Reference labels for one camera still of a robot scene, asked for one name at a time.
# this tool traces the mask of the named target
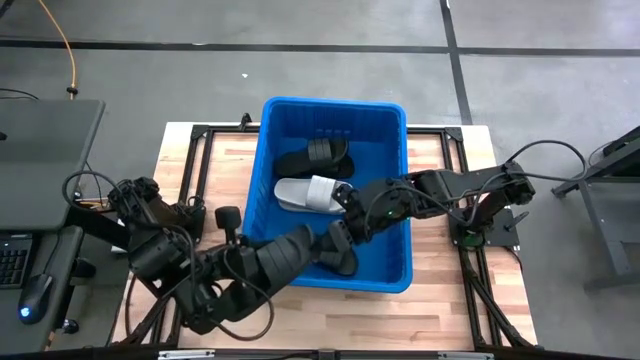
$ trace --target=keyboard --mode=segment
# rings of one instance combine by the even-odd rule
[[[21,288],[34,256],[33,234],[0,234],[0,290]]]

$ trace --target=black slipper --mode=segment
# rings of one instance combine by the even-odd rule
[[[319,175],[332,179],[353,176],[353,159],[347,155],[349,142],[346,139],[309,140],[306,149],[288,152],[274,163],[278,177],[302,177]]]

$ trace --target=orange cable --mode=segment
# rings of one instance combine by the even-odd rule
[[[58,22],[53,17],[53,15],[51,14],[51,11],[49,11],[49,8],[47,8],[47,5],[45,5],[44,1],[38,0],[38,2],[42,6],[42,9],[44,9],[44,11],[49,16],[49,19],[51,19],[51,22],[53,23],[53,25],[55,25],[56,29],[58,29],[58,33],[60,33],[60,36],[62,37],[62,40],[64,41],[64,45],[67,47],[67,52],[69,53],[69,59],[71,60],[71,86],[70,87],[72,89],[75,89],[76,88],[76,60],[73,58],[73,52],[71,51],[71,45],[69,45],[69,41],[67,41],[67,37],[64,35],[64,32],[60,28],[60,25],[58,25]],[[73,100],[75,98],[75,95],[73,93],[69,93],[69,98],[71,100]]]

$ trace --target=computer mouse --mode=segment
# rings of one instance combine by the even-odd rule
[[[47,313],[53,277],[48,274],[32,276],[22,289],[18,301],[18,317],[23,324],[36,324]]]

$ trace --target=black aluminum frame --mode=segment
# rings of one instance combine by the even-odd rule
[[[251,118],[248,114],[245,114],[242,118],[242,122],[240,125],[193,125],[190,141],[189,141],[189,149],[187,151],[187,159],[185,162],[184,173],[182,177],[182,182],[180,186],[180,195],[178,200],[182,202],[187,201],[187,195],[189,193],[190,183],[193,176],[193,167],[196,158],[196,149],[198,147],[198,143],[201,139],[204,138],[204,150],[202,153],[202,162],[200,164],[200,171],[198,174],[198,180],[196,184],[196,196],[201,198],[204,197],[204,190],[206,187],[207,175],[209,173],[209,162],[211,159],[211,151],[213,149],[213,141],[216,133],[258,133],[260,130],[260,125],[252,125]],[[458,154],[459,166],[462,172],[469,171],[466,151],[464,148],[464,139],[462,136],[462,129],[460,127],[420,127],[420,126],[409,126],[407,129],[407,133],[410,135],[418,134],[418,135],[435,135],[440,138],[440,145],[442,148],[442,155],[444,158],[445,168],[449,170],[454,169],[453,158],[451,155],[451,151],[449,149],[449,145],[453,141],[455,143],[456,152]],[[457,233],[452,233],[451,236],[459,237],[460,235]],[[458,243],[462,243],[463,239],[453,239],[458,241]],[[486,290],[486,294],[493,299],[492,291],[491,291],[491,282],[489,280],[489,271],[487,265],[487,259],[484,252],[484,249],[480,248],[476,252],[476,260],[478,263],[479,270],[479,278],[484,290]],[[458,255],[460,258],[461,266],[463,264],[468,263],[468,251],[462,247],[458,247]],[[467,313],[469,315],[469,327],[471,330],[471,337],[473,341],[474,348],[478,348],[480,346],[486,345],[486,342],[482,336],[480,329],[480,318],[478,314],[478,307],[475,302],[474,296],[474,287],[471,283],[471,279],[466,271],[462,271],[463,284],[464,284],[464,292],[465,292],[465,300],[467,303]],[[489,317],[489,326],[491,330],[491,343],[493,345],[500,346],[502,345],[502,338],[500,336],[500,330],[498,327],[498,323],[494,316],[488,313]],[[162,343],[160,340],[160,334],[162,330],[162,326],[164,324],[164,311],[159,319],[154,324],[151,336],[151,343]],[[178,342],[180,340],[180,325],[181,325],[181,315],[178,309],[175,309],[174,316],[171,324],[171,330],[167,337],[167,340],[164,344],[169,344],[171,346],[178,347]],[[377,351],[367,351],[366,353],[378,353]],[[399,356],[415,356],[416,352],[409,351],[400,351],[393,352],[395,355]],[[420,352],[422,355],[432,355],[433,352],[425,351]]]

